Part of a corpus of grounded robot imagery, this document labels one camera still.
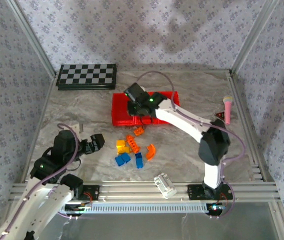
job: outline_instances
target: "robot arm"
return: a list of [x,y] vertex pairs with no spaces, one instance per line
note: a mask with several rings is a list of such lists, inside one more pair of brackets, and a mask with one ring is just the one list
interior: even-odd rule
[[[218,189],[222,185],[220,160],[227,153],[228,146],[230,145],[228,135],[213,127],[195,124],[190,119],[180,115],[173,108],[171,100],[167,97],[158,92],[150,96],[137,83],[132,84],[124,93],[130,99],[127,107],[128,113],[131,116],[151,116],[166,121],[191,135],[200,143],[198,154],[204,161],[205,169],[203,185],[207,190],[207,195],[210,198],[215,198]],[[224,123],[219,119],[211,122],[179,106],[175,106],[175,108],[191,119],[225,128]]]
[[[75,153],[76,136],[69,130],[62,130],[55,137],[54,146],[47,149],[43,156],[35,161],[21,199],[5,223],[0,227],[0,240],[36,240],[40,233],[56,213],[68,201],[83,195],[83,180],[68,174],[62,177],[60,184],[47,200],[48,193],[53,189],[58,179],[66,170],[55,177],[49,178],[30,193],[39,182],[65,166]],[[98,151],[104,145],[101,134],[91,136],[79,142],[74,161],[78,161],[83,154]]]

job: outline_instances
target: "patterned wallpaper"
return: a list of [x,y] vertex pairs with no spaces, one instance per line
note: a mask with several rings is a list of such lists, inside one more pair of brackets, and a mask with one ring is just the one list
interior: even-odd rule
[[10,188],[24,169],[49,83],[11,10],[0,0],[0,223]]
[[284,205],[284,1],[276,7],[239,71],[267,167]]
[[19,0],[52,65],[229,69],[264,0]]

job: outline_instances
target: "blue lego brick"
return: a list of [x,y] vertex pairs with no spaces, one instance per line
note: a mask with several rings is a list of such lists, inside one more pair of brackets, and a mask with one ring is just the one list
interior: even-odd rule
[[141,169],[143,167],[143,158],[140,152],[135,154],[135,160],[136,160],[136,167],[138,169]]
[[131,157],[125,152],[120,155],[125,163],[128,163],[131,160]]
[[117,156],[117,157],[115,158],[115,161],[116,161],[116,163],[117,163],[117,165],[118,165],[119,167],[125,164],[125,162],[124,162],[124,160],[123,160],[123,158],[122,158],[121,156]]

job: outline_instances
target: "red tray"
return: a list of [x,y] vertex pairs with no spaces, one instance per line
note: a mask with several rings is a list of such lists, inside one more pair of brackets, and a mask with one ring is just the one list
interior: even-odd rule
[[[159,91],[160,94],[168,97],[169,99],[172,96],[171,91]],[[138,126],[138,125],[149,125],[149,124],[168,124],[165,121],[161,121],[157,118],[153,118],[151,121],[151,117],[144,116],[142,117],[142,122],[137,116],[129,116],[127,113],[127,102],[128,97],[125,96],[124,93],[113,93],[112,100],[112,124],[113,126]],[[174,103],[180,106],[180,101],[178,99],[178,93],[174,94]]]

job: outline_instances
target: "checkered board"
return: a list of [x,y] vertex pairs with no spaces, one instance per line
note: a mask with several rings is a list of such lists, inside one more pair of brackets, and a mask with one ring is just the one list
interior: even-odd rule
[[58,90],[115,89],[116,64],[62,65]]

